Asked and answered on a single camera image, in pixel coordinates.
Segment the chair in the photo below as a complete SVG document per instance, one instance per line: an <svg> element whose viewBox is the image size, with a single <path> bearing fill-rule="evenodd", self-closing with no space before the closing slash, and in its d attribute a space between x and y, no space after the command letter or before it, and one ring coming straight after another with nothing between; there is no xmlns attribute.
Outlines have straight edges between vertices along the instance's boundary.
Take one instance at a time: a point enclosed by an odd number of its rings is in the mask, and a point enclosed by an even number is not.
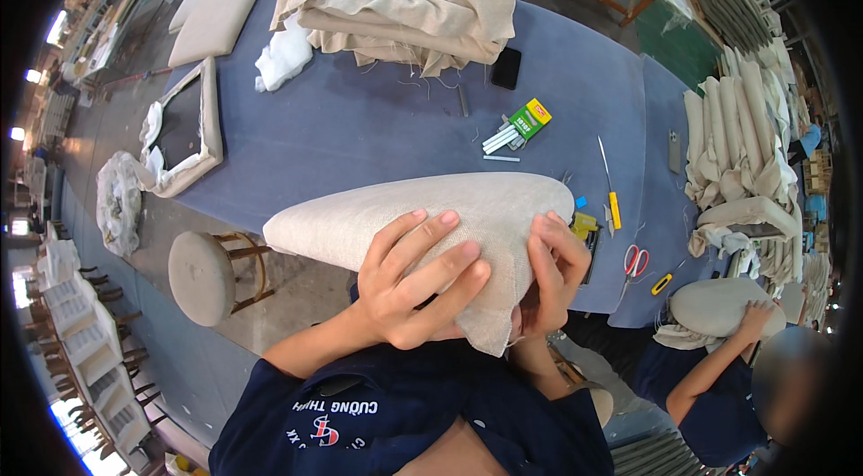
<svg viewBox="0 0 863 476"><path fill-rule="evenodd" d="M244 241L248 247L226 250L224 242ZM243 233L207 234L188 231L180 234L168 255L168 280L179 309L201 326L213 327L237 311L273 295L265 290L267 271L263 255L271 251L257 245ZM240 258L256 260L258 289L252 298L236 301L236 281L231 262Z"/></svg>

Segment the beige seat pad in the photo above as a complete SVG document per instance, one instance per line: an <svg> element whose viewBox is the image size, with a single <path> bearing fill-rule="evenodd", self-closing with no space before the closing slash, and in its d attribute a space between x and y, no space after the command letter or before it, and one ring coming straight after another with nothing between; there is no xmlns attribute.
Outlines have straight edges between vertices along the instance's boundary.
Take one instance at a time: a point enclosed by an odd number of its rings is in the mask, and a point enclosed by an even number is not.
<svg viewBox="0 0 863 476"><path fill-rule="evenodd" d="M466 240L480 244L491 278L456 318L470 344L501 356L512 329L512 308L534 280L527 236L534 214L554 210L571 219L574 200L562 183L516 172L467 173L388 182L304 202L275 214L264 225L267 244L359 271L372 238L405 212L430 216L454 209L461 224L412 269Z"/></svg>

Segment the factory floor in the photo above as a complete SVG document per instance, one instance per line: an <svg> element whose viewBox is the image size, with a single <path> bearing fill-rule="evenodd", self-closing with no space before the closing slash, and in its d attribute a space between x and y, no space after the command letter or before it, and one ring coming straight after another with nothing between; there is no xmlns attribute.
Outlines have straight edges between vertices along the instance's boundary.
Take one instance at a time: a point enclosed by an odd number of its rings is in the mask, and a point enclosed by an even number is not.
<svg viewBox="0 0 863 476"><path fill-rule="evenodd" d="M162 0L150 0L140 9L134 18L133 28L124 40L123 49L119 51L115 67L130 76L167 67L176 37L167 33L167 26L180 1L168 6ZM620 14L596 0L526 1L583 23L636 54L641 52L639 22L619 28ZM670 44L673 43L672 35L669 33L667 38ZM655 35L651 39L653 45L658 44ZM141 123L149 104L164 92L167 77L165 74L124 82L111 89L110 100L94 102L91 107L77 107L70 120L60 160L66 169L66 190L74 194L81 205L80 211L75 214L78 219L68 220L67 225L82 226L96 219L96 174L118 150L129 151L137 157L141 148L138 140ZM232 230L236 228L188 209L176 201L146 193L143 195L138 223L141 243L126 261L149 285L172 301L167 279L167 256L173 239L185 231L218 234ZM248 262L248 265L236 263L237 274L241 277L238 299L254 293L254 266L251 260ZM214 328L249 352L261 354L276 341L334 316L349 304L347 288L356 279L355 274L311 259L275 253L267 255L266 262L267 277L275 288L275 295L243 309ZM615 417L606 427L609 442L641 435L654 427L672 427L670 420L660 410L633 395L602 358L580 349L567 339L556 343L566 358L576 362L589 379L604 384L613 394ZM163 368L170 369L171 366L165 365ZM231 370L221 370L220 373L229 374ZM173 408L175 410L171 412L174 415L182 415L181 410Z"/></svg>

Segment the scissors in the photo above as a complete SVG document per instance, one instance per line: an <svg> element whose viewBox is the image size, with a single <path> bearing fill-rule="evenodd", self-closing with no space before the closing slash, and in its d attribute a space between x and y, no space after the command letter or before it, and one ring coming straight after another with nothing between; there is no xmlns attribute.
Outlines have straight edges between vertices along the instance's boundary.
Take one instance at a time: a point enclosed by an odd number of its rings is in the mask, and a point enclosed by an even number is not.
<svg viewBox="0 0 863 476"><path fill-rule="evenodd" d="M632 252L632 258L629 258L629 252ZM650 260L650 254L645 249L639 249L636 244L631 244L627 248L627 254L623 256L623 272L627 275L627 281L623 284L623 290L620 291L620 300L623 300L623 295L627 294L629 282L638 276L647 267L647 261Z"/></svg>

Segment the smartphone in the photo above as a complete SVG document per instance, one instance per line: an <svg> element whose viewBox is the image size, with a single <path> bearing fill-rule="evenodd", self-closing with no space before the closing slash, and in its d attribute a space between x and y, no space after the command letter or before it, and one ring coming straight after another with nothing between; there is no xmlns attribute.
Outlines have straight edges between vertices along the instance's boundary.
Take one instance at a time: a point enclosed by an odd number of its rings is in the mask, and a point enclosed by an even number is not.
<svg viewBox="0 0 863 476"><path fill-rule="evenodd" d="M491 83L504 89L515 90L519 80L521 51L504 47L491 70Z"/></svg>

